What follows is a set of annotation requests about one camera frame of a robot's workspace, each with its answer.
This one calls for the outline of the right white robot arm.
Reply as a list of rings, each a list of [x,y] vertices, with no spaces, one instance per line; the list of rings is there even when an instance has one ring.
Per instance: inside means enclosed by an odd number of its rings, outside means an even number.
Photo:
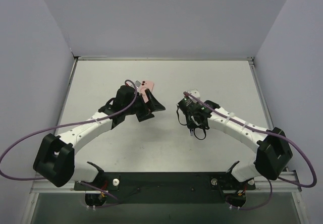
[[[218,104],[207,100],[200,103],[188,96],[178,102],[177,108],[185,115],[186,126],[191,132],[202,129],[221,131],[251,149],[255,156],[248,162],[235,162],[228,172],[238,181],[246,182],[263,176],[276,180],[292,158],[292,151],[284,139],[285,133],[257,127],[226,111]]]

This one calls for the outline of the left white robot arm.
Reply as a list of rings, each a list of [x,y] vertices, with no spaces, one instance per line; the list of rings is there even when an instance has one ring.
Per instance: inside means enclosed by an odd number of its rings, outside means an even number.
[[[154,118],[153,112],[166,108],[149,89],[140,93],[131,86],[121,86],[111,98],[88,120],[57,136],[46,135],[40,145],[33,169],[56,187],[69,181],[83,181],[91,189],[103,185],[105,171],[86,161],[75,163],[76,154],[99,135],[114,129],[126,116],[135,115],[139,122]]]

